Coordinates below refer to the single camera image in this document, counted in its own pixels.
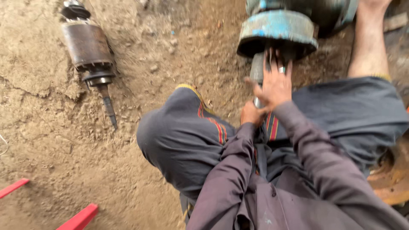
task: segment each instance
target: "dirt ground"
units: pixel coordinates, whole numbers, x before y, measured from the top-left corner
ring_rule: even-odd
[[[235,53],[245,1],[86,1],[115,52],[118,75],[109,88],[117,132],[71,64],[62,3],[0,1],[0,134],[9,143],[0,188],[31,180],[0,200],[2,229],[56,229],[89,203],[100,211],[87,229],[183,229],[178,192],[144,159],[135,132],[180,83],[198,86],[219,116],[239,125],[251,97],[243,83],[250,61]],[[409,73],[406,29],[387,38],[400,85]],[[352,40],[350,27],[320,41],[295,63],[294,88],[345,78]]]

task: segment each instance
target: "sleeve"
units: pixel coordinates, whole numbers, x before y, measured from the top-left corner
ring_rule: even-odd
[[[409,222],[372,191],[350,158],[292,102],[276,108],[304,169],[323,200],[337,205],[363,229],[409,229]]]
[[[223,148],[222,160],[207,175],[186,229],[212,229],[220,220],[234,225],[252,171],[254,126],[245,123]]]

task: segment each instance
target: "man's left hand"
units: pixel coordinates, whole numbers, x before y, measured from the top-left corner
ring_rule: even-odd
[[[258,128],[263,124],[268,112],[268,108],[257,108],[252,100],[248,101],[241,110],[240,124],[251,122]]]

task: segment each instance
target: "leg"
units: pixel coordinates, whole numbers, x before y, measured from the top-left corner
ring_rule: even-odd
[[[388,76],[383,18],[391,0],[361,0],[357,9],[355,41],[349,77]]]
[[[293,101],[300,110],[328,131],[366,176],[369,167],[382,155],[382,147],[393,146],[408,125],[407,113],[395,88],[378,78],[389,74],[382,28],[389,2],[360,1],[348,70],[350,79],[309,86],[293,93]],[[274,151],[266,157],[269,181],[276,181],[286,167],[307,176],[279,121],[267,126],[267,137]]]
[[[234,128],[214,116],[200,96],[182,85],[164,106],[139,123],[137,142],[144,157],[186,197],[196,200],[207,174],[219,163]]]

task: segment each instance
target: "wire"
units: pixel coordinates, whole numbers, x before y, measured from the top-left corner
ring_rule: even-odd
[[[1,139],[4,141],[4,143],[6,143],[6,145],[7,145],[6,150],[0,154],[0,156],[1,156],[1,155],[5,154],[5,153],[7,152],[7,150],[9,150],[9,144],[7,143],[6,140],[4,140],[4,138],[1,136],[1,134],[0,134],[0,138],[1,138]]]

